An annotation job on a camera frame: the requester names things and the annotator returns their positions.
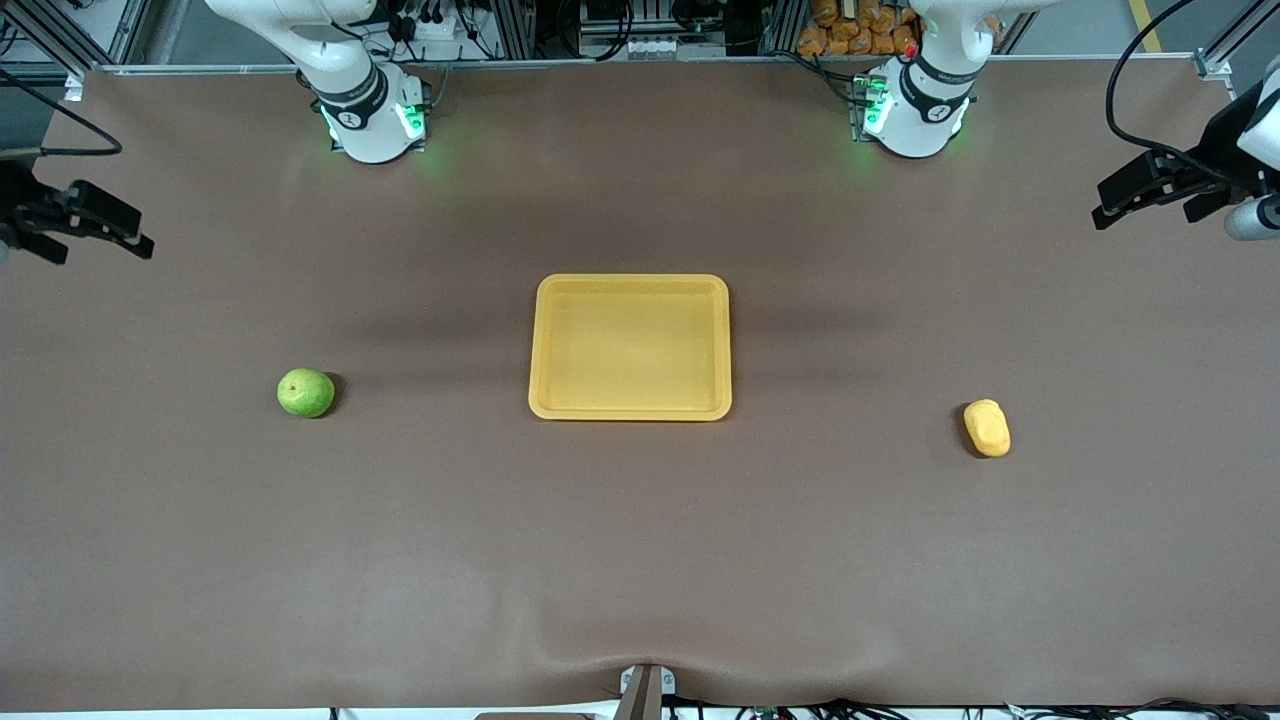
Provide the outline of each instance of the yellow potato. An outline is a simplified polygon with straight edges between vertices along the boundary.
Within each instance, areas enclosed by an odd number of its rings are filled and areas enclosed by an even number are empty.
[[[964,427],[973,438],[973,446],[987,457],[1000,457],[1009,452],[1012,439],[1009,437],[1009,421],[1005,411],[995,400],[984,398],[970,402],[964,409]]]

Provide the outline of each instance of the rectangular plastic tray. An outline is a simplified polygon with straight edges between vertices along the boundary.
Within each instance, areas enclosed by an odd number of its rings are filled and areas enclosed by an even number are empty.
[[[529,406],[549,420],[718,420],[733,401],[716,275],[557,274],[538,287]]]

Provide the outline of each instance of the yellow floor stripe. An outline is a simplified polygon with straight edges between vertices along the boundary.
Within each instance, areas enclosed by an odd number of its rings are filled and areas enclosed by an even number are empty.
[[[1147,9],[1147,0],[1129,0],[1129,9],[1133,10],[1133,19],[1138,23],[1138,29],[1151,24],[1151,10]],[[1142,49],[1147,53],[1160,53],[1160,38],[1156,37],[1156,31],[1148,32],[1147,37],[1142,38]]]

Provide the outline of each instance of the table surface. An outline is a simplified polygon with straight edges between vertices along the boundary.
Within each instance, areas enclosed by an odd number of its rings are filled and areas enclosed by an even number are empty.
[[[1280,251],[1093,231],[1110,67],[992,64],[924,161],[790,65],[460,72],[385,167],[291,77],[91,77],[125,152],[37,173],[156,255],[3,269],[0,708],[584,701],[637,660],[732,703],[1280,701]],[[1226,100],[1126,72],[1174,143]],[[730,415],[536,419],[561,272],[724,278]],[[275,405],[297,365],[328,419]]]

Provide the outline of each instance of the green fruit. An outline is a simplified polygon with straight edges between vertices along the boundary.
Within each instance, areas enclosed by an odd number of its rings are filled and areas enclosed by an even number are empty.
[[[300,418],[319,418],[333,405],[333,380],[311,368],[289,370],[275,387],[275,398],[291,414]]]

